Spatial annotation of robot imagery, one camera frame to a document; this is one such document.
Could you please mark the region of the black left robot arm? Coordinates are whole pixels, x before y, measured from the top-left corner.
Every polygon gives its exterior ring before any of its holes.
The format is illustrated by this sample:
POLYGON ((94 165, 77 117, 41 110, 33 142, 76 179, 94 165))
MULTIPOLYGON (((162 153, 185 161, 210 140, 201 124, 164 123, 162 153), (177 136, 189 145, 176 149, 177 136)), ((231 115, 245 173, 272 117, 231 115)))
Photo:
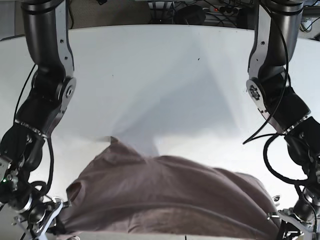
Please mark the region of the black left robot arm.
POLYGON ((289 75, 303 9, 302 0, 257 1, 254 44, 248 61, 247 92, 265 122, 275 129, 263 148, 264 163, 273 176, 293 185, 298 194, 294 207, 268 214, 281 220, 279 240, 320 237, 320 125, 295 93, 289 75), (280 136, 306 179, 285 177, 271 167, 268 148, 280 136))

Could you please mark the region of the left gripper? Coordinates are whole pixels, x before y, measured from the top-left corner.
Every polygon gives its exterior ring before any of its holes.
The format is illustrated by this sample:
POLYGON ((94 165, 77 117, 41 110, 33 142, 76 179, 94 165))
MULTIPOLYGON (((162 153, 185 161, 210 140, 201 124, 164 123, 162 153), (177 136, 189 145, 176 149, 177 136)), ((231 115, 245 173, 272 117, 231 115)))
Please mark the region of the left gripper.
POLYGON ((270 212, 267 220, 280 220, 277 240, 318 240, 320 238, 320 202, 299 199, 294 207, 270 212))

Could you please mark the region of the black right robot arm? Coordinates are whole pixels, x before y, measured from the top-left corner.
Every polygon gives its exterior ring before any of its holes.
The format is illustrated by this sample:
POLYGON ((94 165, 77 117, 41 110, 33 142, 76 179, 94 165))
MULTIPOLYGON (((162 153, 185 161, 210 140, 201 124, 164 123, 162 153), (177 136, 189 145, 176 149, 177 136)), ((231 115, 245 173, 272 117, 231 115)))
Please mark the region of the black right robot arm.
POLYGON ((43 156, 43 146, 52 145, 52 132, 63 118, 77 81, 69 44, 69 1, 23 0, 20 3, 27 48, 33 67, 27 77, 30 92, 16 104, 13 124, 0 143, 0 204, 16 213, 14 224, 23 229, 23 239, 44 240, 67 206, 61 198, 47 202, 53 169, 47 181, 30 182, 43 156))

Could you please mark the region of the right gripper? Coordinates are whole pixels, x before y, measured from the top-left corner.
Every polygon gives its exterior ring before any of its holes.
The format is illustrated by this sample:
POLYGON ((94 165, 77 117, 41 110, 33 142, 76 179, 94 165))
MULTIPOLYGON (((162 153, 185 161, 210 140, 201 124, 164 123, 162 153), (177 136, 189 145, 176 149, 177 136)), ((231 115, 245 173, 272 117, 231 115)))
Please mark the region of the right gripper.
POLYGON ((48 202, 28 197, 22 204, 12 207, 17 213, 12 225, 23 231, 23 240, 46 240, 47 231, 57 226, 62 209, 70 206, 69 201, 63 201, 60 197, 52 197, 48 202))

